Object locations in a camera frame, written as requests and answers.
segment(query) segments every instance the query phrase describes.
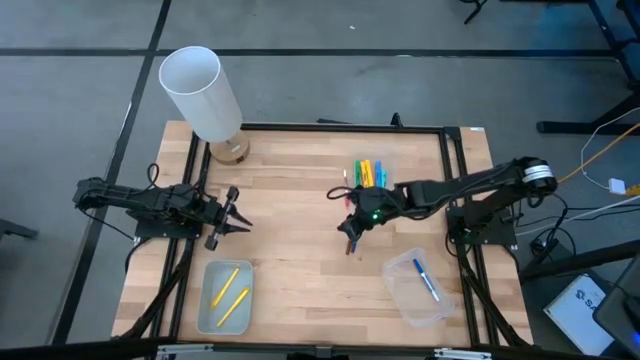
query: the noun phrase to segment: blue marker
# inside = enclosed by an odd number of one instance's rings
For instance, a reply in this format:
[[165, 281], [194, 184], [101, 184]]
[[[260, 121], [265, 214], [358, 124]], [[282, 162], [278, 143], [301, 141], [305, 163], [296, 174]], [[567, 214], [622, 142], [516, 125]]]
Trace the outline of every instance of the blue marker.
[[425, 274], [424, 270], [422, 270], [422, 266], [420, 266], [420, 263], [418, 262], [418, 259], [413, 259], [413, 265], [415, 265], [416, 269], [418, 269], [418, 272], [420, 273], [420, 277], [422, 277], [422, 280], [424, 280], [424, 283], [429, 288], [429, 291], [431, 292], [431, 295], [433, 295], [433, 298], [436, 299], [436, 301], [440, 302], [440, 298], [438, 297], [438, 294], [436, 293], [436, 289], [434, 289], [433, 285], [431, 285], [431, 281], [429, 281], [429, 278], [427, 277], [427, 274]]
[[376, 160], [376, 186], [382, 186], [382, 165]]

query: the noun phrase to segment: orange cable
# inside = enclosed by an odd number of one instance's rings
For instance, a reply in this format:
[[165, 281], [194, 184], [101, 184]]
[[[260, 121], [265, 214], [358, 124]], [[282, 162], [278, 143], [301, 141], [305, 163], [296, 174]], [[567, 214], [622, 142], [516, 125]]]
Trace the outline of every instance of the orange cable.
[[595, 154], [591, 158], [589, 158], [589, 160], [587, 160], [584, 164], [580, 165], [579, 168], [573, 170], [569, 175], [567, 175], [567, 176], [563, 177], [562, 179], [560, 179], [560, 181], [558, 181], [558, 184], [561, 184], [561, 183], [565, 182], [570, 177], [572, 177], [573, 175], [577, 174], [578, 171], [584, 169], [585, 166], [589, 165], [598, 156], [602, 155], [605, 151], [609, 150], [610, 147], [615, 145], [618, 141], [622, 140], [622, 138], [624, 138], [625, 136], [629, 135], [629, 133], [631, 133], [633, 130], [635, 130], [639, 126], [640, 126], [640, 123], [637, 123], [637, 124], [633, 125], [629, 130], [625, 131], [620, 136], [618, 136], [615, 140], [613, 140], [611, 143], [609, 143], [609, 145], [607, 145], [604, 149], [600, 150], [597, 154]]

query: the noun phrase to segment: clear plastic container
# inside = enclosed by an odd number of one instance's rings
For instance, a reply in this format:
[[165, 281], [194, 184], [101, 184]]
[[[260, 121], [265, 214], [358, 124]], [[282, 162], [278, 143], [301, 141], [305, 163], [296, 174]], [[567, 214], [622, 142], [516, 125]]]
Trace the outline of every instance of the clear plastic container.
[[[413, 260], [420, 266], [431, 283], [439, 301], [420, 276]], [[414, 248], [384, 264], [382, 277], [402, 317], [413, 327], [430, 327], [436, 321], [451, 315], [455, 303], [438, 280], [429, 273], [424, 250]]]

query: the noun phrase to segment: yellow highlighter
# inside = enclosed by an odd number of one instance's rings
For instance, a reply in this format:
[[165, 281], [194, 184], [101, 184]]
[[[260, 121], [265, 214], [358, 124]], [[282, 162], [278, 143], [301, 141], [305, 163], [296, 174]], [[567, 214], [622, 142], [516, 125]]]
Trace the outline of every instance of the yellow highlighter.
[[373, 169], [371, 168], [371, 161], [364, 161], [367, 166], [367, 183], [369, 183], [369, 187], [374, 187], [376, 184], [373, 182]]
[[362, 186], [369, 187], [369, 176], [367, 176], [367, 160], [360, 161], [360, 176], [362, 177]]
[[227, 318], [229, 317], [229, 315], [231, 315], [233, 310], [235, 310], [238, 307], [238, 305], [240, 305], [240, 303], [242, 302], [242, 299], [244, 299], [247, 296], [248, 293], [249, 293], [249, 288], [244, 288], [242, 290], [240, 295], [238, 295], [238, 298], [236, 299], [236, 301], [233, 302], [233, 305], [231, 305], [229, 310], [227, 310], [227, 312], [224, 314], [222, 319], [220, 319], [220, 321], [218, 321], [218, 327], [220, 327], [220, 326], [222, 326], [222, 324], [224, 324], [225, 320], [227, 320]]
[[218, 295], [216, 295], [216, 297], [213, 298], [213, 300], [211, 301], [211, 309], [212, 310], [215, 309], [216, 306], [218, 306], [218, 303], [220, 303], [220, 299], [222, 299], [222, 297], [224, 296], [224, 293], [227, 292], [227, 289], [229, 288], [229, 285], [231, 285], [231, 283], [233, 282], [233, 279], [235, 279], [236, 275], [238, 275], [238, 271], [239, 270], [240, 270], [240, 268], [237, 267], [237, 266], [236, 266], [235, 269], [233, 269], [233, 273], [229, 277], [229, 280], [227, 280], [227, 282], [224, 284], [224, 286], [222, 287], [222, 289], [220, 290]]

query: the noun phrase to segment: white cup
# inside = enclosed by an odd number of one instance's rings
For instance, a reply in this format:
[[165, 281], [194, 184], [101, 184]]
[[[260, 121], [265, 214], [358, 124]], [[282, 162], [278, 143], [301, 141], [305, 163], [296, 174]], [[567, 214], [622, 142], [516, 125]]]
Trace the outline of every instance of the white cup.
[[176, 50], [162, 62], [158, 77], [201, 139], [221, 143], [240, 130], [240, 107], [213, 51], [201, 46]]

